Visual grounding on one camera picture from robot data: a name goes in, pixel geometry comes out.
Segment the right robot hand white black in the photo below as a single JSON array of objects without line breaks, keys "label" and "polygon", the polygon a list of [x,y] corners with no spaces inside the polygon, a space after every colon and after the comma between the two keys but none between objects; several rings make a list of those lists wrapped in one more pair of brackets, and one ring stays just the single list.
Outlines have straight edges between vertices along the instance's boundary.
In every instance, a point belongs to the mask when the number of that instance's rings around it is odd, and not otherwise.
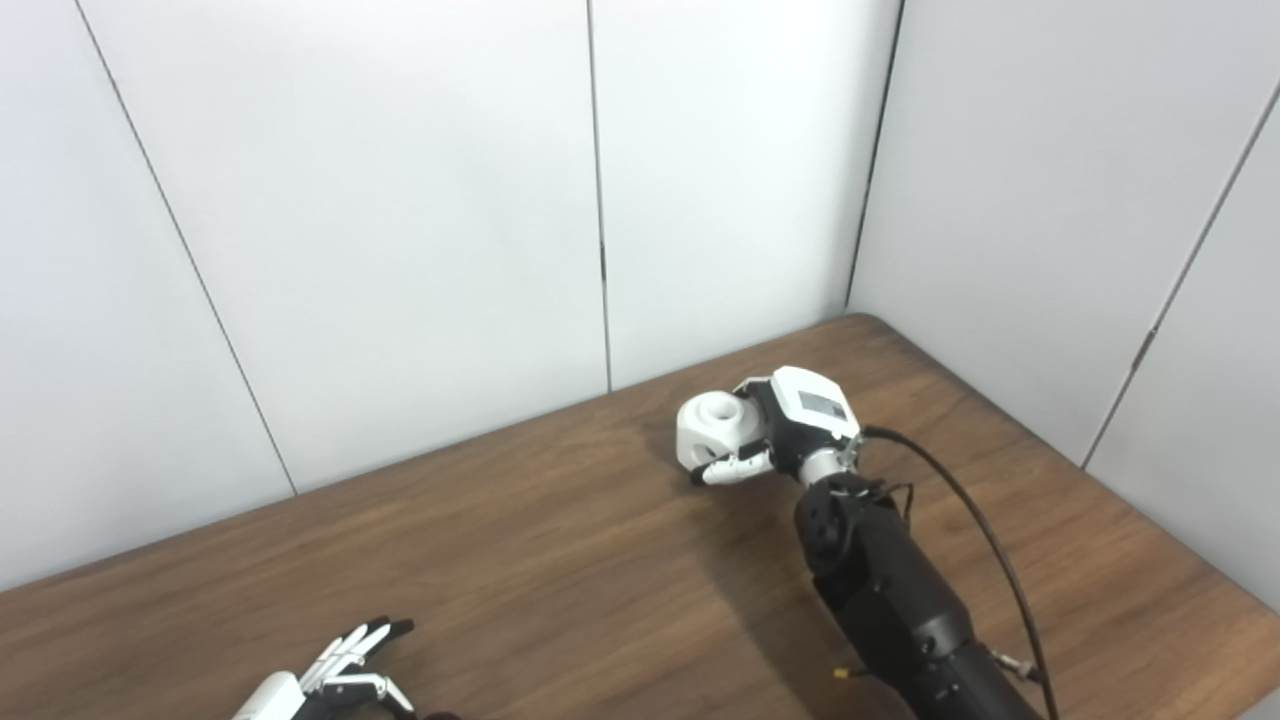
[{"label": "right robot hand white black", "polygon": [[799,366],[690,398],[676,429],[677,459],[699,487],[776,473],[808,488],[849,470],[861,436],[840,386]]}]

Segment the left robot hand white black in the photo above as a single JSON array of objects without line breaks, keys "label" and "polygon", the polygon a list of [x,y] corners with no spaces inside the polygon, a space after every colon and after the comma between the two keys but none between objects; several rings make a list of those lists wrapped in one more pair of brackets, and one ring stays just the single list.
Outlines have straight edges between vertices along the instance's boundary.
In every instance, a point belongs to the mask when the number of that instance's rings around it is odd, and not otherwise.
[{"label": "left robot hand white black", "polygon": [[342,719],[376,706],[392,719],[416,719],[416,707],[398,684],[367,667],[385,646],[413,629],[411,619],[365,621],[328,643],[305,673],[266,676],[233,717]]}]

